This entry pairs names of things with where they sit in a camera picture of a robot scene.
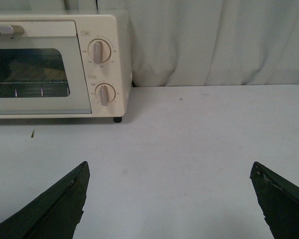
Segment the curtain fold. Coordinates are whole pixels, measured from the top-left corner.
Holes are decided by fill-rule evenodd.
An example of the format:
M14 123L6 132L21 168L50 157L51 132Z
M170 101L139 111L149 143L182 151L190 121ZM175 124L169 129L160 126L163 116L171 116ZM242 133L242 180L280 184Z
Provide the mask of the curtain fold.
M299 84L299 0L98 0L127 9L137 86ZM95 9L0 0L0 10Z

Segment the oven foot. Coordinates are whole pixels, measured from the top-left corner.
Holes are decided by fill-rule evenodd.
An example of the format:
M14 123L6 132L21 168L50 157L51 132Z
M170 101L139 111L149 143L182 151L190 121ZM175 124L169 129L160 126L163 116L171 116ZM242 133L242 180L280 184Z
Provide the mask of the oven foot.
M115 123L120 123L120 122L122 122L122 117L114 117L113 119L114 119L114 122L115 122Z

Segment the toaster oven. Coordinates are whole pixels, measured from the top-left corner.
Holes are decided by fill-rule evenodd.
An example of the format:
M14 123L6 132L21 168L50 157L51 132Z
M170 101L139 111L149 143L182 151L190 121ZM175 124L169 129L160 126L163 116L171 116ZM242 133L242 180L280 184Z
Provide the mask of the toaster oven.
M131 83L127 11L0 12L0 119L119 122Z

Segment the white tabletop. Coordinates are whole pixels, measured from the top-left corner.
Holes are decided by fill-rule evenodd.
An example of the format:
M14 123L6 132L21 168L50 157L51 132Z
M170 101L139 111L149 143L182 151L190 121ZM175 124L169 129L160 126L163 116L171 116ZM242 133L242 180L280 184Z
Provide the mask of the white tabletop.
M299 186L299 86L133 88L121 123L0 120L0 222L82 161L75 239L273 238L249 175Z

